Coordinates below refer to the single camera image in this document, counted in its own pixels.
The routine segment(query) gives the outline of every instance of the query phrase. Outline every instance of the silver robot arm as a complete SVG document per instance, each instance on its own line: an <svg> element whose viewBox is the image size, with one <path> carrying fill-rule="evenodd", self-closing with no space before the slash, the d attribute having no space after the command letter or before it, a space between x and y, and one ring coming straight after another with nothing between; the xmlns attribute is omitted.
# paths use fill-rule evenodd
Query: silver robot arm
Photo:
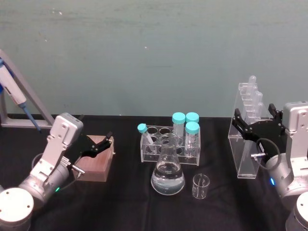
<svg viewBox="0 0 308 231"><path fill-rule="evenodd" d="M70 163L63 154L79 137L82 129L83 123L68 113L56 117L43 156L19 185L33 196L34 209L41 208L68 178L67 166Z"/></svg>
<svg viewBox="0 0 308 231"><path fill-rule="evenodd" d="M308 192L297 199L294 209L285 224L286 231L308 230Z"/></svg>
<svg viewBox="0 0 308 231"><path fill-rule="evenodd" d="M19 188L0 189L0 231L27 231L33 210L41 208L69 176L63 155L80 136L83 123L68 113L56 117L47 146Z"/></svg>
<svg viewBox="0 0 308 231"><path fill-rule="evenodd" d="M277 155L267 161L266 167L282 203L292 210L299 195L308 192L308 102L287 103L282 124L287 134L286 153L280 154L281 163L276 168L272 167Z"/></svg>

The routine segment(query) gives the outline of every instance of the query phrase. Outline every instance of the test tube rack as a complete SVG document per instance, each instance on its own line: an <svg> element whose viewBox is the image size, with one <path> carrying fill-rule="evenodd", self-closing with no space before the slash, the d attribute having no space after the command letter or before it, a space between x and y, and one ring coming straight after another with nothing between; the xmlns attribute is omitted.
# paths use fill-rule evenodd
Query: test tube rack
<svg viewBox="0 0 308 231"><path fill-rule="evenodd" d="M140 141L141 162L157 162L162 147L162 144L159 143L159 138L163 138L164 136L166 136L167 133L172 133L173 127L147 125L147 128L154 143L149 144L148 141L144 139L143 136L141 136L141 141ZM151 146L156 147L154 149L155 152L151 150ZM179 144L177 146L177 154L181 164L199 166L200 150L201 150L200 132L198 133L197 143L193 148L196 149L195 153L197 153L197 156L186 157L184 154L184 149L185 149L185 133L184 133L183 139L180 138Z"/></svg>

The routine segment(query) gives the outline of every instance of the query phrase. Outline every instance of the cable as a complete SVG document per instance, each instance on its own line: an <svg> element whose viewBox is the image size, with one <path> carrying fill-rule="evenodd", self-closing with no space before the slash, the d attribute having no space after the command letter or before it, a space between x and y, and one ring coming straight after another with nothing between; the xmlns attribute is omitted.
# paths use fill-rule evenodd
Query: cable
<svg viewBox="0 0 308 231"><path fill-rule="evenodd" d="M40 153L40 154L37 154L37 155L33 158L32 163L31 163L31 169L34 168L34 162L36 161L36 159L37 159L39 156L42 156L42 155L43 155L43 153Z"/></svg>
<svg viewBox="0 0 308 231"><path fill-rule="evenodd" d="M81 172L78 173L77 177L76 177L72 182L68 183L67 185L65 185L65 186L64 186L63 188L61 188L60 190L62 191L62 190L64 190L64 189L67 189L69 186L71 186L72 184L74 184L75 181L78 180L78 179L80 178L80 176L81 176Z"/></svg>
<svg viewBox="0 0 308 231"><path fill-rule="evenodd" d="M267 142L271 143L271 144L275 147L275 149L276 149L276 151L277 151L278 159L277 159L277 162L275 163L275 165L274 165L273 167L269 167L269 168L267 168L267 167L263 166L262 164L260 164L256 158L255 158L255 161L256 161L256 163L257 163L261 168L266 169L266 170L273 170L273 169L277 168L278 165L279 165L280 162L281 162L281 153L280 153L280 150L279 150L278 146L277 146L273 141L271 141L271 140L269 140L269 139L267 139L267 138L260 138L260 139L258 139L258 140L256 141L257 150L260 149L259 143L260 143L261 141L267 141Z"/></svg>

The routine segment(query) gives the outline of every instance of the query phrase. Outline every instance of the acrylic pipette rack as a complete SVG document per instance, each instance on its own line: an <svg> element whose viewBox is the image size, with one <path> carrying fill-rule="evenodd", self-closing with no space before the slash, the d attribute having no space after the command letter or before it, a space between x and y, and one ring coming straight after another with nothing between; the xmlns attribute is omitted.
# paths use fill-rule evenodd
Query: acrylic pipette rack
<svg viewBox="0 0 308 231"><path fill-rule="evenodd" d="M262 102L263 94L258 91L256 80L257 78L255 76L251 76L248 83L239 84L232 112L232 119L234 119L234 110L236 108L240 110L243 120L248 125L271 118ZM251 154L258 153L255 143L253 141L244 140L240 132L232 125L232 121L228 139L237 171L237 177L255 179L259 169L259 165L251 158Z"/></svg>
<svg viewBox="0 0 308 231"><path fill-rule="evenodd" d="M143 136L141 136L141 141L140 141L141 162L157 162L162 146L162 144L159 143L159 138L163 140L164 136L167 137L167 133L172 133L173 127L147 125L147 128L154 142L153 144L149 144L148 141L144 139ZM200 150L201 150L200 132L198 133L198 139L193 148L196 149L195 153L197 153L197 156L186 157L184 154L184 149L185 149L185 132L184 132L183 139L179 138L179 142L177 145L177 154L181 164L197 165L197 166L199 165Z"/></svg>

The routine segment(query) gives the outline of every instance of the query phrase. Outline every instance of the pipette stand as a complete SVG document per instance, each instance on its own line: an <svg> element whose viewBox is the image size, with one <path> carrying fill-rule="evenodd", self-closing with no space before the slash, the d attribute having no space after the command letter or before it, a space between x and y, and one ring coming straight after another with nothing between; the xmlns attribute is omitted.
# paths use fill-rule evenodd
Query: pipette stand
<svg viewBox="0 0 308 231"><path fill-rule="evenodd" d="M51 128L54 119L51 114L47 111L46 107L40 101L38 96L32 90L28 82L22 76L20 71L14 65L14 63L10 60L10 58L0 50L0 59L2 59L5 63L6 68L9 72L13 75L15 82L22 90L22 92L27 96L27 98L35 105L41 115L44 117L45 120L36 120L38 126L40 128ZM29 119L12 119L9 118L6 104L4 99L4 90L0 93L0 120L1 126L5 128L35 128L32 122Z"/></svg>
<svg viewBox="0 0 308 231"><path fill-rule="evenodd" d="M269 120L272 117L262 102L263 94L258 91L256 80L255 76L251 76L248 83L239 84L232 119L236 108L240 110L243 120L249 125L258 121ZM255 179L259 165L251 158L251 154L258 153L256 145L252 141L245 141L239 131L232 125L232 121L228 139L232 149L237 177Z"/></svg>

